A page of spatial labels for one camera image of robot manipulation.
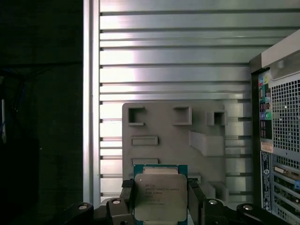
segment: rectangular slot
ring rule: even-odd
[[[128,108],[128,124],[130,126],[143,126],[145,123],[141,121],[141,114],[146,112],[144,106]]]
[[[158,164],[158,158],[133,158],[132,165],[136,164]]]
[[[132,136],[131,145],[141,146],[141,145],[158,145],[157,136]]]
[[[215,119],[216,125],[224,125],[225,124],[225,113],[224,112],[215,112],[214,119]]]
[[[192,108],[189,106],[177,106],[173,108],[174,123],[173,125],[191,125]]]
[[[227,125],[227,111],[218,110],[218,111],[206,112],[206,125],[208,126]]]

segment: pcie slot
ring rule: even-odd
[[[293,180],[300,180],[300,174],[295,172],[295,171],[292,171],[292,170],[289,170],[287,168],[285,168],[284,166],[281,166],[281,165],[275,165],[273,166],[273,171],[274,172],[277,172],[279,174],[282,174],[288,178],[291,178]]]
[[[274,201],[300,219],[300,204],[295,204],[276,192],[274,192]]]
[[[278,204],[274,204],[274,214],[292,225],[300,225],[300,219]]]
[[[281,184],[278,184],[278,183],[276,183],[276,182],[274,182],[274,185],[275,185],[277,188],[279,188],[279,189],[285,191],[286,193],[290,194],[290,195],[292,196],[292,198],[289,199],[291,202],[293,202],[293,203],[295,203],[295,204],[297,204],[297,205],[300,204],[300,194],[298,194],[298,193],[296,193],[296,192],[294,192],[294,191],[288,189],[287,187],[285,187],[285,186],[283,186],[283,185],[281,185]]]

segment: mesh panel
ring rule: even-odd
[[[278,162],[278,163],[281,163],[281,164],[284,164],[287,166],[294,167],[296,169],[300,169],[300,165],[299,165],[298,161],[288,159],[285,157],[281,157],[281,156],[276,156],[276,155],[273,155],[273,160],[274,160],[274,162]]]
[[[274,147],[300,152],[300,80],[272,87]]]
[[[295,221],[293,218],[291,218],[286,212],[279,209],[277,206],[275,206],[275,213],[285,220],[286,222],[292,224],[292,225],[300,225],[300,222]]]

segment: dark background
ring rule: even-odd
[[[18,112],[24,129],[40,142],[39,188],[38,203],[12,224],[40,224],[83,199],[83,1],[2,0],[0,28],[0,65],[6,68],[74,62],[26,82]],[[25,75],[43,68],[50,67],[14,71]]]

